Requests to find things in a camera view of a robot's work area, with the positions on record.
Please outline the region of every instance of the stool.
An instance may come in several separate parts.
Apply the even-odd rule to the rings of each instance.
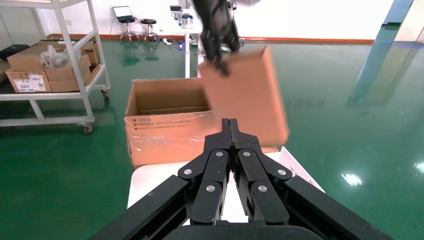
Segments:
[[[130,23],[134,23],[136,21],[136,17],[130,18],[130,19],[119,19],[118,21],[122,24],[126,24],[126,32],[123,32],[122,35],[120,36],[120,40],[122,41],[122,39],[124,39],[125,37],[128,37],[128,40],[130,43],[133,42],[132,38],[136,37],[138,41],[140,41],[139,36],[137,36],[137,34],[133,31],[130,31],[130,26],[128,24]]]
[[[156,42],[159,42],[159,36],[153,32],[153,24],[156,24],[156,20],[145,18],[140,22],[141,24],[147,24],[147,32],[142,35],[143,40],[146,41],[146,38],[148,38],[151,41],[153,37]]]

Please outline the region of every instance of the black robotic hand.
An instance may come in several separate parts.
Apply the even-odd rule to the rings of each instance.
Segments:
[[[231,53],[240,50],[240,38],[236,22],[230,12],[233,5],[227,0],[192,0],[194,8],[203,23],[201,41],[206,59],[211,61],[225,76],[230,74],[227,65],[223,62],[220,52],[221,45],[228,45]]]

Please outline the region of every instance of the white metal shelf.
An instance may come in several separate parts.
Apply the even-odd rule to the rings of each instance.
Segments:
[[[2,7],[19,7],[34,9],[54,9],[58,5],[63,9],[86,0],[1,0]]]
[[[62,8],[87,1],[88,10],[90,12],[93,30],[72,45],[71,38],[62,13]],[[29,101],[37,118],[21,118],[21,119],[0,119],[0,127],[5,126],[30,126],[30,125],[47,125],[47,124],[79,124],[91,131],[91,123],[94,122],[93,111],[88,99],[88,95],[92,90],[106,91],[111,88],[109,74],[106,68],[105,55],[103,53],[102,43],[100,40],[99,30],[97,27],[96,16],[92,0],[0,0],[0,6],[6,7],[24,7],[24,8],[42,8],[54,9],[57,21],[60,26],[61,33],[69,53],[70,62],[78,83],[79,92],[42,92],[42,93],[13,93],[0,94],[1,101]],[[100,55],[100,64],[97,73],[92,82],[85,86],[81,75],[75,51],[79,50],[84,44],[95,37],[97,42],[98,54]],[[106,84],[96,85],[100,77],[105,74]],[[68,117],[44,117],[43,113],[36,101],[38,100],[63,100],[63,99],[82,99],[87,116],[68,116]]]

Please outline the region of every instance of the black case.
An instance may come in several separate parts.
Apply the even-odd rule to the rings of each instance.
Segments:
[[[22,52],[23,50],[29,48],[30,46],[25,44],[13,44],[12,46],[6,47],[5,49],[0,51],[0,59],[7,61],[7,58]]]

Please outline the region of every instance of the plastic bag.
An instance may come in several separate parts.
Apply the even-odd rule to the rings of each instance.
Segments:
[[[81,50],[75,51],[76,61],[81,59]],[[47,51],[40,54],[41,64],[49,69],[61,68],[71,63],[68,51],[56,52],[52,45],[47,46]]]

